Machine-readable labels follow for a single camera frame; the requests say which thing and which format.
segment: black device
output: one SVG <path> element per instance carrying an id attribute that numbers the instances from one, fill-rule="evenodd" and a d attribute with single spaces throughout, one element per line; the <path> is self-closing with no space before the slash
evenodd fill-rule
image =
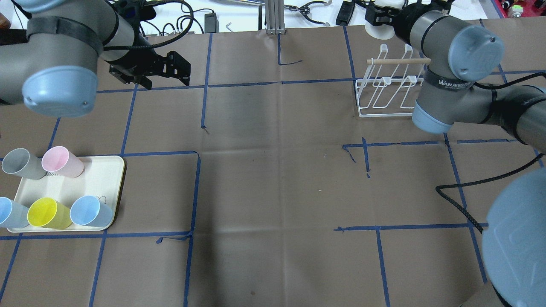
<path id="1" fill-rule="evenodd" d="M 336 25 L 348 26 L 354 12 L 354 2 L 343 1 L 341 3 L 340 11 L 337 13 Z"/>
<path id="2" fill-rule="evenodd" d="M 220 32 L 220 24 L 216 13 L 205 14 L 205 33 L 218 33 Z"/>

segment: tray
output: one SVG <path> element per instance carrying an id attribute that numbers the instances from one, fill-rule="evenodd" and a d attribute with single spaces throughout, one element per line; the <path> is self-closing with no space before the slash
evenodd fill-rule
<path id="1" fill-rule="evenodd" d="M 67 232 L 67 231 L 102 231 L 114 221 L 119 201 L 125 161 L 119 156 L 78 157 L 84 163 L 84 172 L 77 178 L 68 178 L 48 173 L 40 180 L 23 178 L 17 189 L 14 201 L 30 207 L 42 197 L 51 197 L 70 208 L 84 195 L 106 198 L 114 214 L 106 227 L 79 226 L 72 223 L 65 229 L 52 229 L 28 225 L 25 228 L 8 228 L 9 232 Z"/>

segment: plastic cup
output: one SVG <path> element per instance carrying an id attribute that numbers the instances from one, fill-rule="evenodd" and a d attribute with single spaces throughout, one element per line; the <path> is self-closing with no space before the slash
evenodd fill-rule
<path id="1" fill-rule="evenodd" d="M 70 209 L 70 219 L 76 225 L 106 227 L 112 221 L 112 209 L 95 196 L 78 198 Z"/>
<path id="2" fill-rule="evenodd" d="M 36 200 L 28 209 L 27 218 L 36 227 L 65 229 L 72 224 L 70 209 L 49 197 Z"/>
<path id="3" fill-rule="evenodd" d="M 70 178 L 76 178 L 84 171 L 84 163 L 63 146 L 48 150 L 41 159 L 41 166 L 48 172 Z"/>
<path id="4" fill-rule="evenodd" d="M 23 228 L 28 225 L 28 208 L 13 200 L 0 197 L 0 227 Z"/>
<path id="5" fill-rule="evenodd" d="M 40 159 L 24 148 L 10 151 L 2 161 L 2 170 L 6 174 L 38 180 L 45 176 Z"/>

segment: cable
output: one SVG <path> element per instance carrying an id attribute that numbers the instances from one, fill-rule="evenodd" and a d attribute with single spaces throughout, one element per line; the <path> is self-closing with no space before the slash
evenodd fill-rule
<path id="1" fill-rule="evenodd" d="M 506 84 L 501 84 L 501 85 L 489 86 L 489 85 L 484 85 L 484 84 L 480 84 L 480 83 L 474 83 L 474 85 L 476 85 L 476 87 L 483 88 L 485 90 L 500 90 L 501 88 L 505 88 L 505 87 L 514 85 L 516 83 L 523 82 L 525 80 L 533 79 L 533 78 L 536 78 L 538 76 L 543 76 L 543 77 L 546 78 L 546 72 L 530 74 L 530 75 L 527 75 L 527 76 L 525 76 L 523 78 L 519 78 L 517 80 L 510 81 L 510 82 L 508 82 Z"/>
<path id="2" fill-rule="evenodd" d="M 171 26 L 173 28 L 173 31 L 176 32 L 176 29 L 175 29 L 174 25 L 172 23 L 168 22 L 163 26 L 163 31 L 162 31 L 163 33 L 166 33 L 165 28 L 167 28 L 167 26 Z"/>
<path id="3" fill-rule="evenodd" d="M 193 21 L 195 21 L 195 23 L 197 23 L 197 25 L 199 26 L 199 28 L 201 29 L 201 33 L 204 34 L 205 33 L 205 30 L 203 30 L 203 26 L 199 23 L 199 21 L 197 21 L 197 19 L 195 19 L 194 17 L 189 17 L 189 16 L 182 16 L 182 17 L 179 17 L 176 22 L 176 28 L 178 29 L 178 20 L 180 18 L 182 18 L 182 21 L 180 21 L 180 27 L 182 27 L 182 23 L 185 21 L 185 20 L 188 20 L 188 19 L 191 19 L 193 18 Z"/>
<path id="4" fill-rule="evenodd" d="M 189 24 L 188 26 L 184 29 L 184 31 L 182 31 L 180 34 L 178 34 L 177 36 L 169 39 L 169 40 L 166 40 L 162 43 L 159 43 L 159 44 L 153 44 L 153 45 L 146 45 L 146 46 L 112 46 L 112 47 L 105 47 L 104 48 L 104 51 L 111 51 L 111 50 L 145 50 L 145 49 L 155 49 L 155 48 L 159 48 L 159 47 L 163 47 L 163 46 L 167 46 L 168 44 L 171 44 L 179 39 L 181 39 L 184 35 L 186 35 L 188 32 L 189 32 L 189 29 L 192 27 L 193 25 L 193 9 L 192 7 L 187 3 L 185 2 L 184 0 L 163 0 L 163 1 L 155 1 L 154 5 L 153 6 L 157 6 L 157 5 L 160 5 L 160 4 L 166 4 L 166 3 L 172 3 L 172 2 L 176 2 L 176 3 L 180 3 L 182 5 L 185 5 L 188 9 L 189 9 L 189 16 L 192 18 L 189 20 Z"/>
<path id="5" fill-rule="evenodd" d="M 143 20 L 143 22 L 145 22 L 145 23 L 151 25 L 152 27 L 154 27 L 154 28 L 157 30 L 157 32 L 159 33 L 160 36 L 163 35 L 162 32 L 161 32 L 161 30 L 160 30 L 158 27 L 156 27 L 156 25 L 154 25 L 153 23 L 151 23 L 151 22 L 149 22 L 149 21 L 147 21 L 147 20 Z"/>
<path id="6" fill-rule="evenodd" d="M 21 21 L 21 18 L 19 17 L 19 13 L 17 12 L 17 7 L 15 6 L 15 3 L 13 4 L 13 10 L 15 11 L 15 15 L 17 15 L 17 19 L 19 19 L 19 23 L 21 24 L 21 29 L 25 29 L 25 27 L 23 27 L 23 22 Z"/>
<path id="7" fill-rule="evenodd" d="M 531 160 L 526 165 L 524 165 L 524 166 L 522 166 L 522 167 L 520 167 L 518 169 L 515 169 L 515 170 L 513 170 L 511 172 L 507 172 L 505 174 L 502 174 L 500 176 L 496 176 L 496 177 L 492 177 L 492 178 L 488 178 L 488 179 L 483 179 L 483 180 L 478 180 L 478 181 L 473 181 L 473 182 L 467 182 L 467 183 L 464 183 L 464 184 L 437 186 L 436 187 L 436 192 L 438 192 L 438 194 L 440 194 L 440 196 L 443 197 L 445 200 L 447 200 L 452 205 L 454 205 L 462 214 L 464 214 L 466 216 L 466 218 L 474 225 L 474 227 L 476 227 L 476 229 L 480 233 L 482 233 L 483 232 L 483 227 L 474 219 L 474 217 L 472 217 L 472 215 L 470 215 L 470 213 L 468 213 L 468 211 L 466 211 L 466 209 L 463 208 L 459 203 L 457 203 L 455 200 L 453 200 L 453 198 L 447 196 L 444 192 L 442 192 L 442 190 L 445 189 L 445 188 L 455 188 L 455 187 L 459 188 L 459 187 L 475 186 L 475 185 L 480 185 L 480 184 L 486 184 L 488 182 L 496 181 L 496 180 L 499 180 L 499 179 L 504 179 L 506 177 L 517 174 L 517 173 L 521 172 L 522 170 L 530 167 L 531 165 L 537 163 L 538 160 L 540 160 L 543 156 L 544 156 L 544 154 L 540 153 L 538 156 L 536 156 L 533 160 Z"/>

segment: light blue joint cap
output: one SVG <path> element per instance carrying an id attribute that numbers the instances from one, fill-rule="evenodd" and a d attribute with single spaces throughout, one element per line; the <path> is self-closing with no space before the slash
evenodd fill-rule
<path id="1" fill-rule="evenodd" d="M 482 26 L 468 26 L 449 46 L 449 67 L 461 80 L 482 80 L 498 66 L 504 53 L 505 44 L 495 33 Z"/>
<path id="2" fill-rule="evenodd" d="M 23 101 L 36 113 L 79 117 L 93 110 L 97 75 L 79 66 L 55 66 L 30 76 L 23 84 Z"/>
<path id="3" fill-rule="evenodd" d="M 52 9 L 67 0 L 16 0 L 29 13 L 39 13 Z"/>
<path id="4" fill-rule="evenodd" d="M 546 169 L 514 180 L 497 197 L 483 232 L 485 268 L 514 307 L 546 302 Z"/>
<path id="5" fill-rule="evenodd" d="M 448 125 L 432 117 L 419 106 L 417 101 L 415 102 L 411 120 L 419 129 L 433 134 L 448 132 L 451 126 L 453 126 L 453 124 Z"/>

